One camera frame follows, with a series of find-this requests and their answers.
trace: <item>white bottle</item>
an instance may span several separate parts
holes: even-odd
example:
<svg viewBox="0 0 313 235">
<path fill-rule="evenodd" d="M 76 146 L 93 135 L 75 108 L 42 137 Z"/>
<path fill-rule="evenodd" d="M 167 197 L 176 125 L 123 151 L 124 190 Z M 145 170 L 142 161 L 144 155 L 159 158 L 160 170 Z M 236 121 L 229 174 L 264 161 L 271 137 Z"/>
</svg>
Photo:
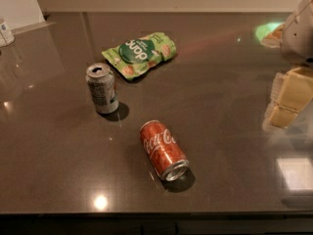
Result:
<svg viewBox="0 0 313 235">
<path fill-rule="evenodd" d="M 0 18 L 0 47 L 14 42 L 15 38 L 4 19 Z"/>
</svg>

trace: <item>white can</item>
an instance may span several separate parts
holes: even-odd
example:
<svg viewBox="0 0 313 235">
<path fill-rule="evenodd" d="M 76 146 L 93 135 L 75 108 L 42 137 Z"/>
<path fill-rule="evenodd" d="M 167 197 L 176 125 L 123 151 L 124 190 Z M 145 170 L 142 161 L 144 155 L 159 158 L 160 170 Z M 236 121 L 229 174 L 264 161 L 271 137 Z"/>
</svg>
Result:
<svg viewBox="0 0 313 235">
<path fill-rule="evenodd" d="M 99 114 L 110 114 L 118 108 L 117 94 L 114 88 L 114 74 L 110 67 L 96 63 L 86 71 L 92 100 Z"/>
<path fill-rule="evenodd" d="M 14 35 L 4 19 L 0 18 L 0 47 L 14 42 Z"/>
</svg>

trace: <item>soda can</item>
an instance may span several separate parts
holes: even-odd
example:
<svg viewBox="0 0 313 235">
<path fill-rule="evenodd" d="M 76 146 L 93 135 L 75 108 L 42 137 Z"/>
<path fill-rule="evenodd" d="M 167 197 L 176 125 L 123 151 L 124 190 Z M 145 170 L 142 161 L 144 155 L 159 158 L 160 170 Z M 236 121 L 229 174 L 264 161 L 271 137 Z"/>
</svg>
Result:
<svg viewBox="0 0 313 235">
<path fill-rule="evenodd" d="M 0 47 L 14 42 L 15 38 L 4 19 L 0 18 Z"/>
<path fill-rule="evenodd" d="M 140 140 L 161 180 L 173 181 L 187 170 L 189 161 L 186 155 L 160 121 L 145 123 L 140 129 Z"/>
<path fill-rule="evenodd" d="M 96 63 L 88 67 L 86 73 L 86 81 L 97 113 L 114 112 L 119 103 L 114 87 L 114 74 L 110 67 L 103 63 Z"/>
</svg>

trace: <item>gray table surface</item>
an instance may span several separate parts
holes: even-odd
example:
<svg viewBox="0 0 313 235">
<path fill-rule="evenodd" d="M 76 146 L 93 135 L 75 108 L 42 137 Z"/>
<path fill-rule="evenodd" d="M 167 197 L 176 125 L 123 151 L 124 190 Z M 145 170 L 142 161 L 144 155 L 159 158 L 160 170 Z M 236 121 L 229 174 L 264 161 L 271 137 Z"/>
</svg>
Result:
<svg viewBox="0 0 313 235">
<path fill-rule="evenodd" d="M 0 213 L 313 211 L 313 106 L 287 130 L 261 127 L 291 65 L 255 29 L 287 15 L 52 13 L 17 33 L 0 48 Z M 116 73 L 119 110 L 98 115 L 86 68 L 157 31 L 178 55 L 131 83 Z M 140 143 L 152 119 L 189 158 L 175 182 L 157 178 Z"/>
</svg>

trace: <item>table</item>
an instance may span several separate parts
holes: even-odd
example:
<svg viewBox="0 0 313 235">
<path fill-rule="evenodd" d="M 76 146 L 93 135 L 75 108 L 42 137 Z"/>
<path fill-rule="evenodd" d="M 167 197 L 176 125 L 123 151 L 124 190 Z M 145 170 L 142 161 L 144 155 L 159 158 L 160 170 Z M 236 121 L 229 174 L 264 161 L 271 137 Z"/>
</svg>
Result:
<svg viewBox="0 0 313 235">
<path fill-rule="evenodd" d="M 313 106 L 287 130 L 262 129 L 274 76 L 291 65 L 255 31 L 287 15 L 51 13 L 17 33 L 0 48 L 0 213 L 311 218 Z M 152 32 L 178 55 L 133 82 L 115 71 L 120 107 L 98 115 L 86 68 Z M 157 178 L 139 140 L 152 119 L 190 161 L 172 183 Z"/>
</svg>

